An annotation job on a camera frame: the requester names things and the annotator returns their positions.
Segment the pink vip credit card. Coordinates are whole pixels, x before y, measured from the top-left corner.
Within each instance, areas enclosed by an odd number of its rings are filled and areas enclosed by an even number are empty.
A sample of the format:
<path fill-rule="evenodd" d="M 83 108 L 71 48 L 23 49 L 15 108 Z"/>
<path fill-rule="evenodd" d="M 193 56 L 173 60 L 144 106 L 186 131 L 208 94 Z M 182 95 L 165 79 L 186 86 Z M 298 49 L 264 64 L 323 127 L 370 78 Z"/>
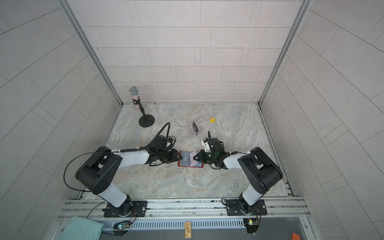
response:
<path fill-rule="evenodd" d="M 192 168 L 201 168 L 202 163 L 198 162 L 197 160 L 194 159 L 194 157 L 197 155 L 197 151 L 191 152 L 190 153 L 190 166 Z"/>

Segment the red leather card holder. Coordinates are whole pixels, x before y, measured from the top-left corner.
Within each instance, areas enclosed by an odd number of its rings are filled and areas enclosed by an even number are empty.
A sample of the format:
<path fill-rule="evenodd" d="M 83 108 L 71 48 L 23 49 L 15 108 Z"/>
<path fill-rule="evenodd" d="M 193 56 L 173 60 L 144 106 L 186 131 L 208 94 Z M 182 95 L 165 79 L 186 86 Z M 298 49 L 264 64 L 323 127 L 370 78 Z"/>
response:
<path fill-rule="evenodd" d="M 182 156 L 182 159 L 178 161 L 178 167 L 183 168 L 192 168 L 190 166 L 190 153 L 191 151 L 180 151 L 180 155 Z"/>

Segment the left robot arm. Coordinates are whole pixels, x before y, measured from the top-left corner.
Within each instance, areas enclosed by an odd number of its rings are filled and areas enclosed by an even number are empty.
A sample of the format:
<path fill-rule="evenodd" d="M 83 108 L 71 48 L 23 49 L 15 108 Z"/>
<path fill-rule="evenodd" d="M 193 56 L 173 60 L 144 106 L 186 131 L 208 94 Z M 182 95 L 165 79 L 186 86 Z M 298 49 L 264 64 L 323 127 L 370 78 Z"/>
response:
<path fill-rule="evenodd" d="M 106 146 L 97 149 L 77 170 L 75 177 L 94 195 L 98 195 L 114 208 L 127 204 L 129 196 L 113 182 L 120 168 L 133 165 L 149 165 L 159 161 L 170 164 L 182 159 L 173 148 L 173 137 L 157 136 L 150 144 L 136 149 L 111 150 Z"/>

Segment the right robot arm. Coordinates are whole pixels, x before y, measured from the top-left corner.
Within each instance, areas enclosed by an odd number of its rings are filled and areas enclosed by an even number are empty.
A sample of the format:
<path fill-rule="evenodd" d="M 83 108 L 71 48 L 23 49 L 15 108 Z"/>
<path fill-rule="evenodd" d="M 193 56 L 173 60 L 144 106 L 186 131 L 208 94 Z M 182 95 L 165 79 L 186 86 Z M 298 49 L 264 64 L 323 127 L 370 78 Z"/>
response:
<path fill-rule="evenodd" d="M 226 152 L 224 143 L 217 138 L 202 141 L 203 149 L 193 159 L 205 165 L 214 165 L 216 170 L 243 170 L 250 185 L 239 196 L 240 206 L 244 212 L 251 208 L 282 178 L 280 167 L 259 147 L 247 153 Z"/>

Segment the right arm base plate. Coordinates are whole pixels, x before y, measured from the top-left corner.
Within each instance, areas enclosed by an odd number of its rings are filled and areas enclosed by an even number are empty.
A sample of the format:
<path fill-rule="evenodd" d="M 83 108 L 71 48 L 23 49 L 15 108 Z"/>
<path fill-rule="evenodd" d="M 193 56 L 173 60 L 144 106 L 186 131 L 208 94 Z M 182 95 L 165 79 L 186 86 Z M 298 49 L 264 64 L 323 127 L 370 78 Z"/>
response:
<path fill-rule="evenodd" d="M 253 205 L 248 205 L 245 200 L 239 199 L 221 199 L 226 206 L 228 216 L 266 216 L 267 209 L 265 201 L 260 199 Z"/>

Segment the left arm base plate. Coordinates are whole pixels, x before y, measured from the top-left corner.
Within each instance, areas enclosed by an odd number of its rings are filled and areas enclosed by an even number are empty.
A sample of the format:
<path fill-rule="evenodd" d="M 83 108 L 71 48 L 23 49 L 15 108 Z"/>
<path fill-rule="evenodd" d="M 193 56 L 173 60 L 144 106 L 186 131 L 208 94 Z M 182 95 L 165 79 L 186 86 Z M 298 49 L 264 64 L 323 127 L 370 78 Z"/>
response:
<path fill-rule="evenodd" d="M 105 218 L 144 217 L 146 214 L 147 201 L 127 200 L 120 207 L 114 207 L 111 203 L 102 209 Z"/>

